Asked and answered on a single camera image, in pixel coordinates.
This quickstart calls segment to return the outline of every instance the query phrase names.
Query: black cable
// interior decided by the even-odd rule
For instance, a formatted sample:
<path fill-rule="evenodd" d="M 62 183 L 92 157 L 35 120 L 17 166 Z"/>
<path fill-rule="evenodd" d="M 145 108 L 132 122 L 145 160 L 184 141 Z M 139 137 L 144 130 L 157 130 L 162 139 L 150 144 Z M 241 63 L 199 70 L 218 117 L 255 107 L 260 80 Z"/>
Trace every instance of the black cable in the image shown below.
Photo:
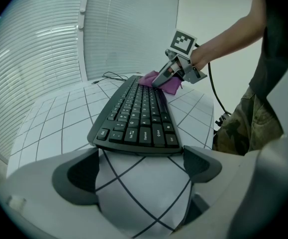
<path fill-rule="evenodd" d="M 127 77 L 126 75 L 118 75 L 118 74 L 113 73 L 113 72 L 106 72 L 106 73 L 103 74 L 103 77 L 111 78 L 111 79 L 114 78 L 114 77 L 112 77 L 112 76 L 106 76 L 105 74 L 107 74 L 107 73 L 114 74 L 114 75 L 118 76 L 119 78 L 122 79 L 122 81 L 126 81 L 126 80 L 123 79 L 122 77 L 126 77 L 126 78 L 128 79 L 128 77 Z"/>
<path fill-rule="evenodd" d="M 107 74 L 107 73 L 111 73 L 111 74 L 114 74 L 114 75 L 116 75 L 117 77 L 119 77 L 119 78 L 116 78 L 115 76 L 114 77 L 112 77 L 112 76 L 106 76 L 105 74 Z M 117 80 L 117 81 L 126 81 L 126 79 L 123 79 L 122 77 L 126 77 L 127 79 L 128 79 L 128 77 L 126 76 L 126 75 L 118 75 L 118 74 L 116 74 L 116 73 L 113 73 L 113 72 L 106 72 L 106 73 L 104 73 L 103 74 L 103 79 L 101 79 L 101 80 L 98 80 L 98 81 L 94 81 L 94 82 L 92 82 L 92 84 L 96 84 L 96 83 L 99 83 L 100 81 L 103 81 L 103 80 L 106 80 L 106 79 L 113 79 L 113 80 Z"/>
<path fill-rule="evenodd" d="M 212 91 L 213 91 L 213 93 L 214 93 L 214 95 L 215 95 L 215 98 L 217 99 L 217 101 L 218 101 L 218 103 L 220 104 L 220 106 L 221 106 L 221 108 L 223 109 L 223 111 L 224 111 L 225 113 L 231 115 L 231 113 L 228 112 L 228 111 L 224 108 L 222 102 L 220 101 L 220 99 L 219 99 L 219 97 L 218 97 L 218 95 L 217 95 L 217 92 L 215 91 L 214 84 L 213 84 L 213 80 L 212 80 L 212 73 L 211 73 L 211 65 L 210 65 L 210 62 L 208 63 L 208 71 L 209 71 L 209 78 L 210 78 L 210 83 L 211 83 Z"/>

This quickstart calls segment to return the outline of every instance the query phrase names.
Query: finger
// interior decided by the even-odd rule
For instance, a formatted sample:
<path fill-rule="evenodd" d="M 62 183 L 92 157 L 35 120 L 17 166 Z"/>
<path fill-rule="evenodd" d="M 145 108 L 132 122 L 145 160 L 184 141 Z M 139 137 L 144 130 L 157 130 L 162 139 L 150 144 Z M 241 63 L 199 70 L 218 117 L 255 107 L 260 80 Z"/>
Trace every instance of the finger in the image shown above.
<path fill-rule="evenodd" d="M 199 69 L 196 65 L 193 66 L 193 68 L 197 71 L 201 71 L 202 69 Z"/>
<path fill-rule="evenodd" d="M 178 61 L 177 62 L 177 64 L 178 64 L 178 66 L 180 67 L 180 68 L 182 68 L 182 65 L 181 65 L 181 63 Z M 168 72 L 170 72 L 170 73 L 172 73 L 173 72 L 173 69 L 170 67 L 170 68 L 168 68 Z"/>

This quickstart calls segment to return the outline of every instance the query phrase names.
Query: table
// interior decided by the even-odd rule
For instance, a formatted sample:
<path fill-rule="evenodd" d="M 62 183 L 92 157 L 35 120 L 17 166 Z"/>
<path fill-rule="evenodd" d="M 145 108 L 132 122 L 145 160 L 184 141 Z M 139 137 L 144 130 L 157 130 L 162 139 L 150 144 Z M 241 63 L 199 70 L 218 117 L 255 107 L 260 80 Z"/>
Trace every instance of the table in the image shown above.
<path fill-rule="evenodd" d="M 92 82 L 75 84 L 36 100 L 18 131 L 7 176 L 28 163 L 91 148 L 86 136 L 123 83 L 111 79 L 96 85 Z M 179 88 L 175 96 L 165 96 L 182 144 L 211 149 L 213 100 L 189 86 Z M 105 217 L 131 237 L 145 238 L 156 232 L 168 235 L 183 219 L 190 198 L 191 183 L 183 163 L 182 156 L 143 158 L 100 150 L 96 193 Z M 118 192 L 115 199 L 112 192 Z"/>

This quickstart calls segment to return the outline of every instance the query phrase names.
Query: black keyboard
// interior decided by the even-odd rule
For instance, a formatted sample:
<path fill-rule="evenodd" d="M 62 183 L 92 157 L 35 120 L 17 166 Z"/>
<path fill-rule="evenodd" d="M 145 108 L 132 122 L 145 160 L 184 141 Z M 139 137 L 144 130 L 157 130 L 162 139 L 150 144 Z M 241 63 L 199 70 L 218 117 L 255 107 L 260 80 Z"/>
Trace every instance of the black keyboard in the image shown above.
<path fill-rule="evenodd" d="M 139 85 L 140 78 L 130 77 L 110 98 L 88 134 L 89 143 L 143 156 L 181 154 L 177 127 L 163 91 Z"/>

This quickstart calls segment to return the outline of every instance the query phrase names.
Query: keyboard key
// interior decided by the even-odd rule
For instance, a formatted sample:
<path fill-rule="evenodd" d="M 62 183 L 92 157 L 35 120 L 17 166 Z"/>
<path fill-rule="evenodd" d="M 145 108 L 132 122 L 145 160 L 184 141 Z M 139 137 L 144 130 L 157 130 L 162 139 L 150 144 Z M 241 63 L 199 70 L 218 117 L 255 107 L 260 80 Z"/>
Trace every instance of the keyboard key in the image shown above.
<path fill-rule="evenodd" d="M 163 123 L 165 133 L 173 133 L 174 129 L 170 123 Z"/>
<path fill-rule="evenodd" d="M 166 134 L 167 146 L 171 148 L 178 147 L 177 139 L 174 134 Z"/>
<path fill-rule="evenodd" d="M 120 114 L 130 115 L 130 109 L 121 109 L 121 110 L 120 110 Z"/>
<path fill-rule="evenodd" d="M 136 144 L 137 142 L 138 129 L 129 127 L 126 131 L 124 143 L 125 144 Z"/>
<path fill-rule="evenodd" d="M 118 113 L 119 108 L 118 107 L 114 107 L 113 110 L 111 111 L 111 113 L 116 114 Z"/>
<path fill-rule="evenodd" d="M 109 141 L 116 143 L 123 143 L 123 132 L 121 131 L 112 131 L 109 137 Z"/>
<path fill-rule="evenodd" d="M 134 103 L 134 107 L 139 107 L 139 108 L 141 108 L 142 107 L 142 105 L 141 105 L 141 103 Z"/>
<path fill-rule="evenodd" d="M 152 137 L 149 127 L 141 127 L 139 131 L 139 145 L 141 146 L 151 146 Z"/>
<path fill-rule="evenodd" d="M 130 119 L 128 127 L 139 128 L 139 119 Z"/>
<path fill-rule="evenodd" d="M 108 132 L 109 132 L 108 129 L 101 128 L 100 131 L 98 131 L 98 133 L 97 133 L 98 140 L 105 141 L 107 138 Z"/>
<path fill-rule="evenodd" d="M 141 126 L 151 126 L 151 124 L 150 124 L 150 120 L 149 119 L 141 119 L 141 121 L 140 121 L 140 125 Z"/>
<path fill-rule="evenodd" d="M 139 113 L 132 113 L 132 114 L 130 115 L 130 118 L 131 118 L 131 119 L 137 119 L 137 120 L 139 120 L 139 116 L 140 116 Z"/>
<path fill-rule="evenodd" d="M 108 119 L 108 120 L 114 120 L 115 117 L 116 117 L 116 114 L 111 113 L 111 114 L 108 115 L 107 119 Z"/>
<path fill-rule="evenodd" d="M 163 133 L 163 127 L 160 124 L 153 124 L 153 141 L 155 147 L 165 147 L 165 139 Z"/>
<path fill-rule="evenodd" d="M 159 117 L 152 117 L 152 123 L 161 123 Z"/>
<path fill-rule="evenodd" d="M 133 113 L 140 113 L 140 108 L 134 107 L 132 110 Z"/>
<path fill-rule="evenodd" d="M 128 119 L 129 119 L 129 116 L 128 116 L 128 115 L 120 114 L 120 115 L 118 116 L 118 121 L 128 122 Z"/>
<path fill-rule="evenodd" d="M 159 116 L 158 109 L 151 109 L 152 116 Z"/>
<path fill-rule="evenodd" d="M 161 113 L 163 122 L 170 122 L 170 118 L 167 113 Z"/>
<path fill-rule="evenodd" d="M 123 104 L 123 102 L 117 102 L 115 107 L 121 107 L 122 104 Z"/>
<path fill-rule="evenodd" d="M 126 130 L 126 123 L 125 122 L 116 122 L 114 130 L 125 131 Z"/>
<path fill-rule="evenodd" d="M 143 113 L 149 113 L 149 109 L 148 109 L 148 108 L 143 108 L 143 109 L 142 109 L 142 112 L 143 112 Z"/>
<path fill-rule="evenodd" d="M 149 119 L 150 118 L 150 114 L 149 113 L 142 113 L 142 119 Z"/>

